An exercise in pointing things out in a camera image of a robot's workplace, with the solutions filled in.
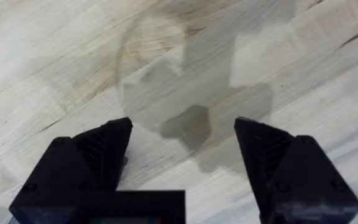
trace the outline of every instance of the ribbed surface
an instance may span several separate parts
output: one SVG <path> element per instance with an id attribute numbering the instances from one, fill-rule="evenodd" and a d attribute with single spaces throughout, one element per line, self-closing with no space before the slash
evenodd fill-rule
<path id="1" fill-rule="evenodd" d="M 283 156 L 287 153 L 290 144 L 291 141 L 287 138 L 278 138 L 264 147 L 264 171 L 269 180 L 272 178 Z"/>
<path id="2" fill-rule="evenodd" d="M 76 143 L 81 155 L 97 179 L 101 177 L 101 163 L 104 151 L 103 137 L 92 134 Z"/>

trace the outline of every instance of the wooden surface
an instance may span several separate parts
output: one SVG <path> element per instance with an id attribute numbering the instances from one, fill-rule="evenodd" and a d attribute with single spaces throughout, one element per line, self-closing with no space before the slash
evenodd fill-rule
<path id="1" fill-rule="evenodd" d="M 188 223 L 259 223 L 236 116 L 314 136 L 358 195 L 358 0 L 0 1 L 0 223 L 54 137 L 123 116 L 120 189 L 186 189 Z"/>

